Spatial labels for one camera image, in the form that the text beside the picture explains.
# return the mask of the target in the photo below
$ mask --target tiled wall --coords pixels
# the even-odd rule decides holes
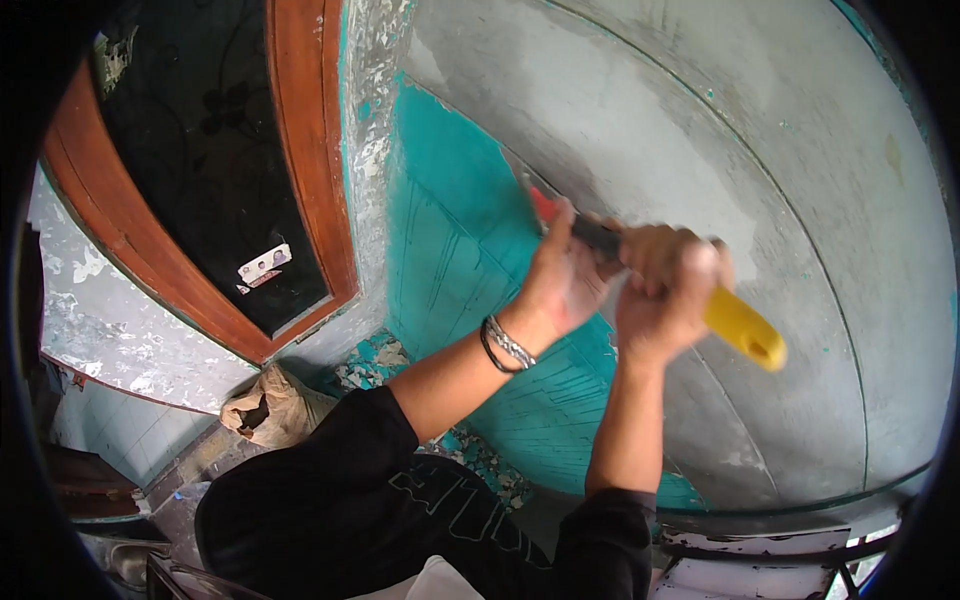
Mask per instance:
[[[94,452],[141,488],[217,420],[134,396],[93,381],[66,384],[52,437],[75,450]]]

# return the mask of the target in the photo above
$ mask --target window frame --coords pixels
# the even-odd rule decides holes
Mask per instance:
[[[154,216],[110,139],[89,59],[67,88],[44,140],[47,177],[91,239],[156,300],[258,365],[359,291],[340,154],[341,4],[265,2],[265,46],[280,145],[300,218],[329,289],[322,303],[273,337],[227,300]]]

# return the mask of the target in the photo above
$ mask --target person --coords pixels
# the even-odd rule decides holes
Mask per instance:
[[[622,236],[619,260],[607,259],[571,238],[562,204],[495,315],[503,333],[537,356],[598,310],[624,265],[631,273],[584,500],[560,524],[553,563],[477,475],[415,454],[523,365],[482,327],[385,386],[350,392],[302,443],[214,480],[195,525],[207,570],[277,599],[646,597],[664,368],[707,334],[710,293],[732,286],[730,253],[687,229],[607,220]]]

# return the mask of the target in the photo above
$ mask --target teal paint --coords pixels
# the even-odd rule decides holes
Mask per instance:
[[[349,214],[350,209],[350,161],[349,154],[347,149],[347,136],[346,132],[347,123],[344,121],[344,115],[347,114],[346,111],[346,101],[344,98],[344,90],[347,89],[346,79],[347,79],[347,39],[349,38],[348,32],[349,29],[349,2],[347,0],[340,7],[340,49],[339,56],[337,57],[337,104],[340,105],[340,170],[343,171],[341,175],[343,176],[344,185],[344,201],[347,204],[348,216],[350,217],[350,228],[353,228],[353,215]]]
[[[404,82],[388,182],[388,327],[416,360],[473,331],[512,299],[539,236],[500,145]],[[599,316],[550,348],[468,421],[531,481],[580,493],[616,367]],[[659,504],[706,503],[665,473]]]
[[[366,121],[372,114],[372,107],[369,102],[365,102],[357,107],[357,121]]]

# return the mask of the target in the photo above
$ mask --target stain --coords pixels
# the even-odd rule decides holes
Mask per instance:
[[[903,187],[903,173],[900,171],[900,146],[897,144],[897,140],[894,139],[892,133],[887,133],[887,144],[884,154],[887,157],[887,164],[889,164],[890,168],[897,174],[900,187]]]

